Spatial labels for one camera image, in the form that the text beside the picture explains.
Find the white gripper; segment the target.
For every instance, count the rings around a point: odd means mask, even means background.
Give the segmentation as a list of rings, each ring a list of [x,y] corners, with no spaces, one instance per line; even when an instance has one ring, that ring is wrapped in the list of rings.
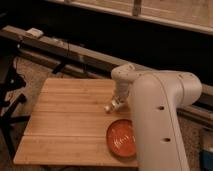
[[[116,82],[115,83],[115,90],[114,96],[112,98],[112,104],[117,105],[118,103],[121,104],[121,109],[128,108],[128,102],[126,102],[129,96],[130,84],[125,82]]]

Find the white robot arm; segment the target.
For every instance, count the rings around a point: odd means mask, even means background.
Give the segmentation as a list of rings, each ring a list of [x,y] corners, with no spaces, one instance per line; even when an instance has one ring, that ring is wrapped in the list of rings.
[[[114,100],[130,102],[139,171],[190,171],[177,109],[202,92],[190,72],[138,71],[132,64],[114,68]]]

